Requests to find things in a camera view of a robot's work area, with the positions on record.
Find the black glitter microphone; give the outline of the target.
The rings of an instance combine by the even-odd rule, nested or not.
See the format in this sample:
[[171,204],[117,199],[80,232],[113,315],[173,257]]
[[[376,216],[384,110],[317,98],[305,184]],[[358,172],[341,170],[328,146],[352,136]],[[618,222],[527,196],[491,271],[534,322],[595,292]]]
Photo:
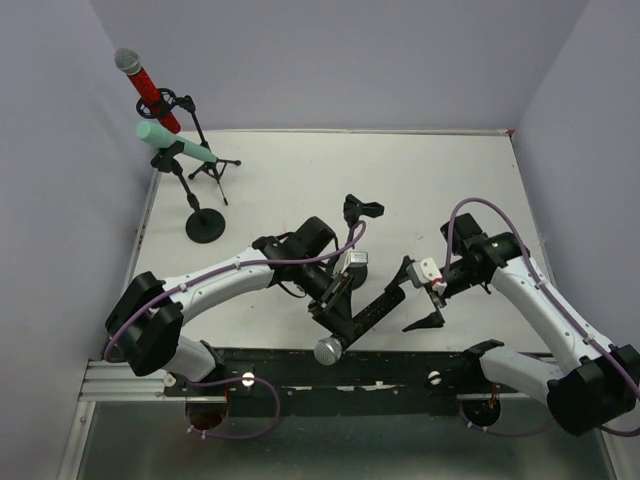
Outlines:
[[[354,342],[349,347],[391,313],[405,298],[406,295],[401,287],[391,292],[384,291],[373,302],[353,316],[355,337]],[[314,356],[321,365],[329,366],[335,364],[346,350],[343,350],[338,341],[330,335],[317,342],[314,347]]]

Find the teal toy microphone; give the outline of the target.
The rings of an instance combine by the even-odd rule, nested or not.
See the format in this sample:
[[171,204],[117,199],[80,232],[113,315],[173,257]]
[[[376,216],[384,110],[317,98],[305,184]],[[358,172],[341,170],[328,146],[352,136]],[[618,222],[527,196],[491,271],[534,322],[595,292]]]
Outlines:
[[170,132],[160,124],[141,121],[136,126],[136,135],[141,141],[157,149],[167,149],[174,143],[180,142],[184,145],[182,151],[184,155],[204,163],[215,164],[218,161],[218,157],[209,149]]

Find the black round-base clip stand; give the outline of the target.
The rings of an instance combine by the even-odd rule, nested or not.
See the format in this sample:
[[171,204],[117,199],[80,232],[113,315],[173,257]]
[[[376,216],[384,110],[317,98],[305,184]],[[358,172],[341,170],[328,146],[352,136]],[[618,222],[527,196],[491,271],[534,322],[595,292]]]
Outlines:
[[183,168],[176,159],[183,151],[184,145],[174,143],[167,149],[159,149],[150,165],[160,173],[175,175],[182,185],[186,199],[193,210],[185,223],[188,238],[198,244],[208,244],[219,239],[225,231],[226,221],[222,214],[211,208],[202,208],[197,196],[192,192],[183,175]]

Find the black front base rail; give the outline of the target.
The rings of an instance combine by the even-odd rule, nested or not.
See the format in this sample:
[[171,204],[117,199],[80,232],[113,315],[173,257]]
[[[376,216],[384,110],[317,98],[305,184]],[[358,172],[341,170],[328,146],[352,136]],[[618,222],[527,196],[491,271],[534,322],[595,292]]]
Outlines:
[[465,352],[351,351],[322,366],[310,350],[226,348],[222,364],[198,387],[178,378],[168,397],[238,417],[336,417],[464,412],[496,423],[502,403],[517,398],[491,384]]

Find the red microphone silver head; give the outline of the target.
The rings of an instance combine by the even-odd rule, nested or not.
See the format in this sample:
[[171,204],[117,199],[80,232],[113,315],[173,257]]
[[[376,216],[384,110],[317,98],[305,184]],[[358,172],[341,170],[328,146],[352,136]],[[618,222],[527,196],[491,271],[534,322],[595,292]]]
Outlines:
[[116,67],[123,72],[142,100],[142,112],[150,114],[171,133],[181,131],[181,125],[171,112],[167,101],[141,65],[139,55],[129,48],[118,48],[114,54]]

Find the black tripod shock-mount stand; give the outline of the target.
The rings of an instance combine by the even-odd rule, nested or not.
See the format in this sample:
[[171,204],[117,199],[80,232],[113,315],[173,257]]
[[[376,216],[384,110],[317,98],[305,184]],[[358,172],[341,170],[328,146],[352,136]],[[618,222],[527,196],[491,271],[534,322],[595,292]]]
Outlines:
[[[221,178],[228,165],[240,166],[240,160],[221,159],[210,149],[203,130],[196,115],[196,105],[191,96],[178,97],[172,90],[160,88],[160,99],[152,104],[147,104],[143,98],[136,103],[136,111],[143,121],[137,128],[138,138],[146,144],[156,148],[159,155],[163,154],[184,154],[193,159],[199,160],[201,166],[188,175],[193,180],[199,173],[204,173],[213,178],[222,195],[223,202],[229,202],[224,194]],[[200,143],[187,140],[179,134],[171,132],[160,123],[153,123],[153,120],[168,120],[174,108],[181,108],[191,115]]]

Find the aluminium extrusion frame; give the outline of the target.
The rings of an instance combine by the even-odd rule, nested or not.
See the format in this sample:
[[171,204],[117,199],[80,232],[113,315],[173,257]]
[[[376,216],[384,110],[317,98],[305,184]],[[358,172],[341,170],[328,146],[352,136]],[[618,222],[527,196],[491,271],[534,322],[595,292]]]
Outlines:
[[[160,174],[153,171],[143,203],[142,215],[135,231],[121,292],[124,292],[134,277],[159,183]],[[143,380],[135,377],[125,363],[111,364],[89,360],[83,374],[71,427],[55,479],[80,477],[82,461],[99,403],[161,401],[161,396],[158,374],[154,374],[150,380]]]

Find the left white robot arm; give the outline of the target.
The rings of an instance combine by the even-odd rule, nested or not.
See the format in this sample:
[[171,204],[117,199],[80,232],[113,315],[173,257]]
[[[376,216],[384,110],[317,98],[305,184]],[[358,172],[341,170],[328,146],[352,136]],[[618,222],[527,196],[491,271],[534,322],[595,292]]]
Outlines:
[[346,244],[328,253],[335,233],[311,217],[294,232],[260,237],[232,258],[200,271],[165,279],[143,272],[105,322],[109,340],[103,358],[126,362],[138,377],[164,370],[190,383],[213,381],[222,360],[208,344],[183,335],[189,321],[245,293],[283,282],[322,301],[333,281],[324,269],[326,262],[352,253],[365,230],[364,221],[355,222]]

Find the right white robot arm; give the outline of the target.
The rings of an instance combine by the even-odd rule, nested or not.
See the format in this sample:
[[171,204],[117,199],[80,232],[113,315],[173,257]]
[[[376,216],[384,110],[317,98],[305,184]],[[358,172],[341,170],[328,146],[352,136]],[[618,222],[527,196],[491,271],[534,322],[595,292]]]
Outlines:
[[470,214],[441,227],[457,261],[405,257],[397,282],[423,288],[435,311],[411,324],[429,328],[447,300],[476,286],[495,289],[532,326],[553,355],[546,363],[487,340],[463,353],[466,382],[484,380],[515,389],[546,405],[569,434],[580,436],[631,412],[639,392],[639,353],[599,333],[541,273],[512,232],[487,235]]

